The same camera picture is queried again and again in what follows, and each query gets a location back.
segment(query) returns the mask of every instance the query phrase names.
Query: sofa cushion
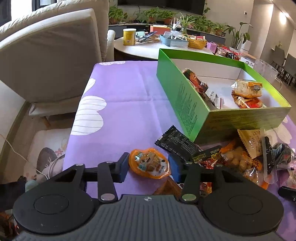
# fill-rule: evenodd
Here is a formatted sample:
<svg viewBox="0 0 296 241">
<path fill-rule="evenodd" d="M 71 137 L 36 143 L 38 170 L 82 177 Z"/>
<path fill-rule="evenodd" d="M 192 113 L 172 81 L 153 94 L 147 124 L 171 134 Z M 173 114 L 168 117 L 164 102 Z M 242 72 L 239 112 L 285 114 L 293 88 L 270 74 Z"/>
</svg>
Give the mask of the sofa cushion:
<svg viewBox="0 0 296 241">
<path fill-rule="evenodd" d="M 41 20 L 60 15 L 63 13 L 92 8 L 96 15 L 98 24 L 98 35 L 102 61 L 105 61 L 107 54 L 107 32 L 109 23 L 109 2 L 108 0 L 66 0 L 40 8 L 31 14 L 10 21 L 0 27 L 0 41 L 11 34 Z"/>
</svg>

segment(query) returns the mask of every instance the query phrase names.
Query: chair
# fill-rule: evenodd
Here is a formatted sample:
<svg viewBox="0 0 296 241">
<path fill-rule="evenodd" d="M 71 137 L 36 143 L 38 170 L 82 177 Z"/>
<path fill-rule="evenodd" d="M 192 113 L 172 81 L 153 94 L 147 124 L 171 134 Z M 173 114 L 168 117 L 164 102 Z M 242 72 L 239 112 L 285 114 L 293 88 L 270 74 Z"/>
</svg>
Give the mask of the chair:
<svg viewBox="0 0 296 241">
<path fill-rule="evenodd" d="M 114 61 L 108 11 L 108 0 L 67 0 L 0 27 L 0 80 L 30 116 L 76 112 L 94 65 Z"/>
<path fill-rule="evenodd" d="M 272 62 L 271 66 L 273 63 L 275 63 L 275 68 L 277 67 L 277 70 L 282 69 L 284 66 L 285 62 L 285 51 L 278 46 L 275 47 L 273 55 L 272 55 Z"/>
<path fill-rule="evenodd" d="M 288 83 L 291 84 L 292 80 L 296 78 L 296 58 L 291 54 L 288 54 L 285 66 L 283 67 L 280 77 Z"/>
</svg>

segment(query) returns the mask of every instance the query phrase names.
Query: pink box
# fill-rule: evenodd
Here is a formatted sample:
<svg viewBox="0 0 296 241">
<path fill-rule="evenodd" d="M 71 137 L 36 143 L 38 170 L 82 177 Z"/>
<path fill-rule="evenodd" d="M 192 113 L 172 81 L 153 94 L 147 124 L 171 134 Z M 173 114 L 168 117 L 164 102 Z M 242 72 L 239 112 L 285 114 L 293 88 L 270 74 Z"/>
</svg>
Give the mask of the pink box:
<svg viewBox="0 0 296 241">
<path fill-rule="evenodd" d="M 216 52 L 216 48 L 217 48 L 217 44 L 215 44 L 214 42 L 207 43 L 207 49 L 211 50 L 212 53 Z"/>
</svg>

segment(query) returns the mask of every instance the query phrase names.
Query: yellow snack package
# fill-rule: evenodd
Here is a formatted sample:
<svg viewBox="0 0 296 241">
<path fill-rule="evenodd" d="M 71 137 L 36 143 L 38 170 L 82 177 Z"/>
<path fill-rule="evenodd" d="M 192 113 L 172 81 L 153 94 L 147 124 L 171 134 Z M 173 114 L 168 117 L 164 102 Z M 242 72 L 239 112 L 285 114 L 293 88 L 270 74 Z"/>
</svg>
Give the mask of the yellow snack package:
<svg viewBox="0 0 296 241">
<path fill-rule="evenodd" d="M 263 154 L 260 130 L 237 130 L 237 132 L 252 159 Z"/>
<path fill-rule="evenodd" d="M 154 148 L 133 150 L 129 156 L 130 168 L 138 175 L 161 179 L 170 175 L 170 164 L 163 154 Z"/>
</svg>

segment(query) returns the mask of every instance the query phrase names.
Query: metal rivet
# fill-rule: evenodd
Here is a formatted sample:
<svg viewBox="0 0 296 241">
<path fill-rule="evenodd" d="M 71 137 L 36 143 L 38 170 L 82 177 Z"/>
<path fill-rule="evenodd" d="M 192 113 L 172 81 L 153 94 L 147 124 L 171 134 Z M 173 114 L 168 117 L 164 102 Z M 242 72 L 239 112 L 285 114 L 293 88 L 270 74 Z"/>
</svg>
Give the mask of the metal rivet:
<svg viewBox="0 0 296 241">
<path fill-rule="evenodd" d="M 187 193 L 182 196 L 182 199 L 184 201 L 194 201 L 196 199 L 196 196 L 194 194 Z"/>
<path fill-rule="evenodd" d="M 112 201 L 115 198 L 115 195 L 112 193 L 104 193 L 101 195 L 103 201 Z"/>
</svg>

